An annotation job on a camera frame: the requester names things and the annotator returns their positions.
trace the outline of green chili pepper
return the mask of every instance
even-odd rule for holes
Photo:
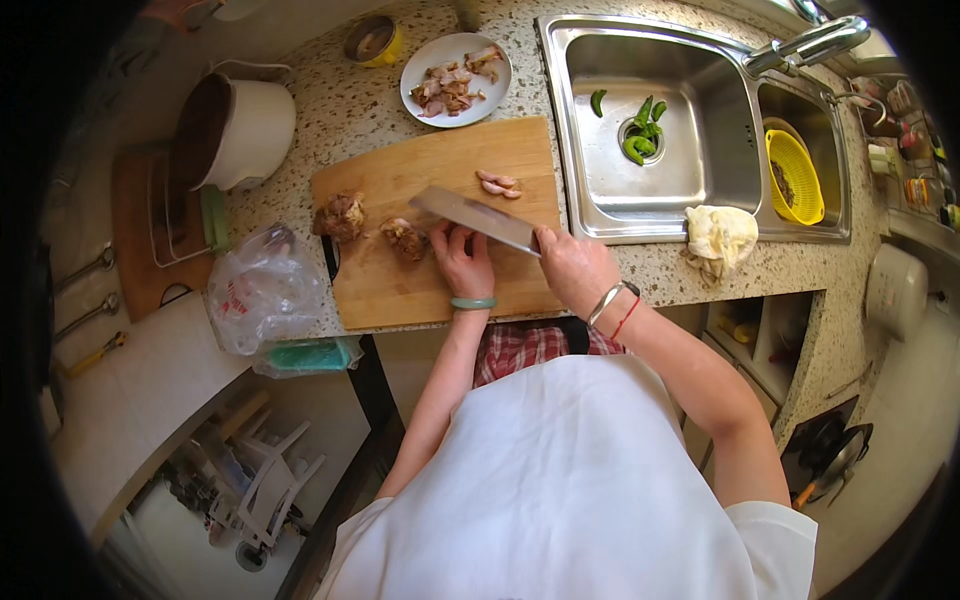
[[[603,100],[603,97],[606,94],[606,89],[598,89],[590,94],[590,107],[593,108],[593,114],[597,115],[598,117],[603,116],[603,110],[600,109],[600,101]]]
[[[634,148],[644,156],[653,156],[657,151],[657,146],[646,137],[637,137],[634,142]]]
[[[640,137],[646,137],[647,139],[653,139],[655,136],[663,133],[663,130],[656,123],[647,123],[640,128]]]
[[[643,106],[640,107],[640,112],[634,117],[634,125],[637,127],[643,127],[647,124],[647,121],[650,119],[650,107],[654,104],[654,97],[647,96],[647,99],[643,102]]]
[[[654,121],[659,121],[660,116],[666,111],[666,103],[663,100],[660,100],[654,105],[654,109],[650,112],[650,118]]]
[[[644,155],[650,156],[656,151],[657,146],[654,146],[654,143],[646,137],[632,135],[623,140],[623,152],[627,153],[630,160],[640,166],[643,165]]]
[[[634,147],[634,140],[637,140],[637,139],[641,139],[641,138],[638,135],[635,135],[633,137],[628,137],[627,139],[623,140],[623,152],[627,153],[627,157],[630,160],[632,160],[633,162],[635,162],[636,164],[642,167],[643,156],[641,156],[640,153],[637,152],[636,148]]]

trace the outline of double sink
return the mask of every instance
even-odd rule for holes
[[[570,226],[607,244],[686,239],[684,209],[752,213],[761,240],[850,243],[847,158],[830,89],[808,78],[742,68],[752,48],[679,25],[622,16],[542,16],[537,29],[557,115]],[[606,89],[603,117],[590,95]],[[621,150],[647,96],[667,111],[643,166]],[[805,227],[773,208],[763,119],[803,138],[826,214]]]

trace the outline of hand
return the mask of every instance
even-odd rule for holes
[[[493,267],[487,256],[487,236],[459,225],[452,230],[450,227],[448,221],[440,221],[430,231],[430,243],[453,296],[472,300],[492,298]],[[467,255],[468,239],[472,241],[472,256]]]
[[[540,266],[550,290],[586,321],[621,278],[610,251],[600,242],[577,240],[546,225],[537,226],[535,233],[540,242]]]

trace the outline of kitchen knife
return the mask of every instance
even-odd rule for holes
[[[440,215],[540,258],[540,244],[534,226],[502,210],[436,185],[414,196],[410,206]]]

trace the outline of granite countertop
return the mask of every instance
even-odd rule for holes
[[[487,120],[546,115],[564,221],[563,174],[534,18],[562,13],[640,16],[712,32],[755,47],[766,44],[774,35],[786,35],[772,22],[764,22],[726,0],[692,1],[700,6],[670,0],[480,2],[483,21],[480,33],[504,46],[515,70],[507,97]],[[326,277],[319,238],[310,233],[310,176],[340,160],[437,131],[407,113],[400,102],[397,85],[404,63],[418,48],[427,41],[458,31],[453,10],[446,5],[408,0],[388,5],[379,13],[392,16],[404,34],[403,51],[393,66],[367,69],[348,62],[341,43],[350,24],[335,28],[281,59],[298,73],[296,81],[289,86],[298,111],[294,144],[277,173],[262,186],[229,194],[227,217],[231,242],[237,243],[257,227],[280,221],[297,234]],[[834,89],[844,87],[844,80],[824,66],[813,67],[808,72]],[[872,362],[865,384],[854,383],[831,404],[838,404],[856,393],[868,397],[886,348],[883,338],[866,327],[861,309],[866,276],[880,244],[885,213],[872,198],[859,119],[849,105],[841,105],[840,113],[850,162],[852,240],[849,246],[760,242],[743,267],[716,288],[706,286],[698,273],[684,264],[680,257],[683,244],[611,248],[624,277],[634,282],[644,300],[653,306],[819,291],[814,297],[794,383],[774,426],[781,448],[797,423],[830,407],[824,401],[830,391],[856,379]],[[310,335],[327,337],[346,333],[332,291],[327,288],[323,316]],[[865,402],[860,402],[854,419],[862,414],[864,405]]]

